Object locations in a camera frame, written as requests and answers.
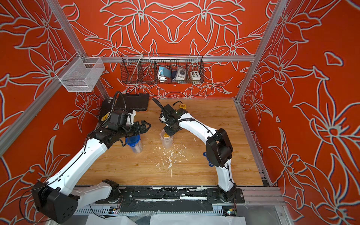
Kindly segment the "clear plastic container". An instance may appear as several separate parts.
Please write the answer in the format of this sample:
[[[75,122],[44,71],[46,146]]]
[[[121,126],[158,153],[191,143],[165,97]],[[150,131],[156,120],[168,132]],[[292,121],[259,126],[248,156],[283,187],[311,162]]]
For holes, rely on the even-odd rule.
[[[131,150],[134,153],[141,153],[143,151],[143,145],[141,143],[141,141],[137,142],[137,143],[130,143],[128,144],[131,148]]]
[[[166,133],[164,130],[160,132],[160,140],[165,149],[170,149],[173,145],[173,136],[170,136],[171,138],[169,140],[165,140],[164,133]]]

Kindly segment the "blue lid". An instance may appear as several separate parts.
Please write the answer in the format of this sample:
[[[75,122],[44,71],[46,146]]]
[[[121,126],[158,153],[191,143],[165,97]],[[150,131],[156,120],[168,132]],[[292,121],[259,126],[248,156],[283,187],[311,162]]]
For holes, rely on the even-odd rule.
[[[210,160],[208,159],[206,152],[203,153],[203,156],[208,160],[209,167],[214,167],[213,163],[211,163]]]
[[[125,142],[128,146],[133,148],[140,143],[140,140],[141,140],[140,135],[137,135],[137,136],[127,137]]]

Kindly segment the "white bottle yellow cap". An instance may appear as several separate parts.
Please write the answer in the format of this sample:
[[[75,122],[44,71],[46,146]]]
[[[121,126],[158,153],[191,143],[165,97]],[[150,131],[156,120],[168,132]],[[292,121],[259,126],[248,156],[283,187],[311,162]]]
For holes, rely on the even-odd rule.
[[[171,137],[167,134],[167,133],[164,133],[164,139],[165,140],[169,140]]]

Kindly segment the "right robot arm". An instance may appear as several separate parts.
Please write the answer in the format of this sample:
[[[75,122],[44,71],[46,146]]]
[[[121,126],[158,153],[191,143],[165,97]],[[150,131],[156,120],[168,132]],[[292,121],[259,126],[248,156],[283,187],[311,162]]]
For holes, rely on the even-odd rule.
[[[218,178],[218,197],[228,203],[235,201],[237,185],[233,179],[231,162],[233,147],[227,132],[220,128],[211,128],[183,109],[173,112],[161,112],[159,121],[164,123],[164,131],[173,136],[185,129],[199,138],[206,146],[206,157],[215,166]]]

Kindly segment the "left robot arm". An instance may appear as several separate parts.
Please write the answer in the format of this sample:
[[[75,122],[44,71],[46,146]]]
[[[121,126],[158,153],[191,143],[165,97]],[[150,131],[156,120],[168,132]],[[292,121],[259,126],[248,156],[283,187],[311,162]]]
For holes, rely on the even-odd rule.
[[[132,124],[103,123],[88,134],[84,147],[47,182],[36,183],[32,197],[37,211],[61,224],[76,210],[99,200],[117,203],[121,198],[119,184],[103,180],[97,185],[75,190],[75,186],[90,166],[122,138],[147,133],[151,124],[142,120]]]

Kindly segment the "black tool case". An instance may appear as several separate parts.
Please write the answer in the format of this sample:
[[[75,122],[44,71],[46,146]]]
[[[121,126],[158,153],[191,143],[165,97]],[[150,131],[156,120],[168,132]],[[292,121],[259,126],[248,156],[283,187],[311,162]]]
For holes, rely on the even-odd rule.
[[[148,93],[140,94],[122,94],[118,97],[114,110],[145,112],[148,109],[150,95]]]

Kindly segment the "black box yellow label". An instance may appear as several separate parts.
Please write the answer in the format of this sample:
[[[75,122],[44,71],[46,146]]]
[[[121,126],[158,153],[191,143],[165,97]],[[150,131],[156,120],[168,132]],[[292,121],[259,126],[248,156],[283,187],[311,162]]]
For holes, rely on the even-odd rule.
[[[112,105],[113,105],[113,99],[104,100],[101,103],[101,109],[98,118],[99,124],[103,123],[108,118],[108,114],[111,112]]]

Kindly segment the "grey device in basket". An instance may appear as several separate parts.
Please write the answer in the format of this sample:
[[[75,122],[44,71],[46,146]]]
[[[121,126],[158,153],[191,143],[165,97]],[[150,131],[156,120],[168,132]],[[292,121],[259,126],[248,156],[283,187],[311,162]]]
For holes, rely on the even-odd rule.
[[[173,81],[183,83],[186,80],[186,76],[187,76],[186,69],[184,69],[182,67],[178,67],[176,72],[174,73]]]

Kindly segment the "blue white item in basket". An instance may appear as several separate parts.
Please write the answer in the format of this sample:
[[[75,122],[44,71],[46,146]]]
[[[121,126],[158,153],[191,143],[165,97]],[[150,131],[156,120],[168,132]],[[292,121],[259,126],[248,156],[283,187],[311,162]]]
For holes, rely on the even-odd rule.
[[[157,73],[157,79],[161,82],[168,82],[172,80],[172,73],[171,70],[169,70],[166,67],[160,66],[158,68],[158,73]]]

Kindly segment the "white button box in basket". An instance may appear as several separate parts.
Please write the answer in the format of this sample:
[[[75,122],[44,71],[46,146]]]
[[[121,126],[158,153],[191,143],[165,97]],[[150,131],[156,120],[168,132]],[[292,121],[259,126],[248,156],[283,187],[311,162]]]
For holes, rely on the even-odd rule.
[[[189,73],[190,75],[190,78],[192,80],[192,82],[199,82],[201,80],[201,76],[200,76],[200,73],[196,70],[196,71],[191,71]]]

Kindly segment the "aluminium crossbar back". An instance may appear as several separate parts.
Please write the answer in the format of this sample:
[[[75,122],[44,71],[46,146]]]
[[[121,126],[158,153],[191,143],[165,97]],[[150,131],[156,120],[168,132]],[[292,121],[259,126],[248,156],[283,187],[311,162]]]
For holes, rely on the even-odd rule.
[[[120,57],[99,57],[103,63],[120,63],[122,60],[192,60],[200,59],[203,62],[253,62],[254,55],[224,55],[224,56],[190,56],[190,55],[165,55],[165,56],[120,56]]]

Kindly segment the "aluminium frame post left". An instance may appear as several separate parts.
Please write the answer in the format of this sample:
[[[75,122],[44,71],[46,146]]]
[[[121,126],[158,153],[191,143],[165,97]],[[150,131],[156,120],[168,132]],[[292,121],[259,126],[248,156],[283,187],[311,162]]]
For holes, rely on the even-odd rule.
[[[91,62],[94,63],[95,62],[95,58],[91,58],[88,57],[88,55],[86,54],[83,46],[81,45],[78,37],[76,36],[73,28],[71,27],[70,22],[68,21],[68,19],[66,18],[60,4],[58,3],[58,1],[47,1],[51,11],[53,12],[53,14],[56,16],[57,21],[59,22],[59,24],[61,25],[63,31],[65,32],[68,40],[70,41],[71,45],[73,46],[74,50],[75,50],[75,54],[73,56],[71,56],[71,61],[75,58],[83,58],[83,60],[85,62]],[[100,81],[100,79],[98,80],[95,88],[97,88],[102,96],[103,99],[109,99],[109,95],[108,92],[106,91],[104,85],[102,84],[102,82]]]

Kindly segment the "aluminium frame post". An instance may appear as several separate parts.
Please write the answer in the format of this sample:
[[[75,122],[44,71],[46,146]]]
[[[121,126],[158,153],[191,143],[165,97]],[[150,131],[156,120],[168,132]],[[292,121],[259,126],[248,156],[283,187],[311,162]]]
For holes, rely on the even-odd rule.
[[[70,22],[68,21],[68,19],[66,18],[60,4],[58,3],[58,1],[47,1],[51,11],[53,12],[53,14],[56,16],[57,21],[59,22],[59,24],[61,25],[63,31],[65,32],[68,40],[70,41],[71,45],[73,46],[74,50],[75,50],[75,54],[73,56],[71,56],[71,61],[75,58],[83,58],[83,60],[85,62],[91,62],[94,63],[95,62],[95,58],[91,58],[88,57],[88,55],[86,54],[83,46],[81,45],[78,37],[76,36],[73,28],[71,27]],[[108,92],[106,91],[104,85],[102,84],[102,82],[100,81],[100,79],[98,80],[95,88],[97,88],[102,96],[103,99],[109,99],[109,95]]]
[[[253,76],[255,69],[257,68],[257,66],[260,63],[261,57],[262,57],[263,53],[265,52],[266,46],[269,43],[269,40],[276,28],[276,25],[280,19],[280,16],[282,15],[282,12],[285,10],[287,3],[288,3],[287,0],[277,1],[276,7],[269,19],[268,25],[267,25],[265,32],[263,34],[263,37],[260,41],[259,47],[257,48],[256,54],[255,54],[255,59],[251,63],[251,65],[242,81],[242,84],[238,91],[238,94],[235,98],[236,104],[240,103],[240,101],[245,93],[245,90],[247,88],[247,85],[250,83],[250,79]]]

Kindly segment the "aluminium frame post right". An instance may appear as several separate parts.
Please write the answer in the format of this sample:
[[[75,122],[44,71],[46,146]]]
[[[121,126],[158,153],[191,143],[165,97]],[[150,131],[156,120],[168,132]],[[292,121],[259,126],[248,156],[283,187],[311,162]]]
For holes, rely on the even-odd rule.
[[[276,25],[280,19],[280,16],[282,15],[282,12],[285,10],[287,3],[288,3],[287,0],[277,1],[276,7],[269,19],[268,25],[267,25],[265,32],[263,34],[263,37],[260,41],[259,47],[257,48],[256,54],[255,54],[255,59],[251,63],[251,65],[242,81],[242,84],[238,91],[238,94],[235,98],[236,104],[240,103],[240,101],[245,93],[245,90],[247,88],[247,85],[250,83],[250,79],[253,76],[255,69],[257,68],[257,66],[260,63],[261,57],[262,57],[263,53],[265,52],[266,46],[269,43],[269,40],[276,28]]]

